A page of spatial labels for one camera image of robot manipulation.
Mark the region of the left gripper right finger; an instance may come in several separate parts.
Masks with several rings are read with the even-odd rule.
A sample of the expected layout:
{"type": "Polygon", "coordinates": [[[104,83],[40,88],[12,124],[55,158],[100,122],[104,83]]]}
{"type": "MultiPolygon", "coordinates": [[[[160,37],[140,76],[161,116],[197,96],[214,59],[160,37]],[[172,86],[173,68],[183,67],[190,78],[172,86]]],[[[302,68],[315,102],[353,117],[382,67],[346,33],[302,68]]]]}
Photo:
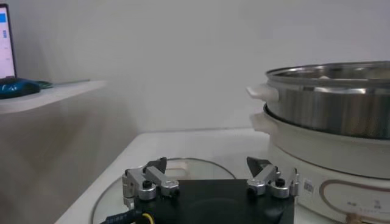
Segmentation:
{"type": "Polygon", "coordinates": [[[288,173],[282,171],[269,160],[247,157],[248,168],[252,177],[246,180],[247,199],[249,203],[270,195],[278,200],[291,199],[297,203],[299,196],[299,173],[296,168],[288,173]]]}

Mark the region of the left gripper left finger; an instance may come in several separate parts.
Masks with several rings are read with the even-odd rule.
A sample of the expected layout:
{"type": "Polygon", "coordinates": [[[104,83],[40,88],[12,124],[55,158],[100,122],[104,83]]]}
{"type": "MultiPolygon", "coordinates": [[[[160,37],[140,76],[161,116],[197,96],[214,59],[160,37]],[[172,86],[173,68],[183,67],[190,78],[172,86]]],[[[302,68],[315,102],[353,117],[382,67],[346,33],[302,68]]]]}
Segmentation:
{"type": "Polygon", "coordinates": [[[151,201],[157,194],[168,198],[176,198],[180,194],[179,181],[168,177],[166,157],[149,161],[145,166],[126,169],[121,177],[123,203],[133,207],[138,198],[141,201],[151,201]]]}

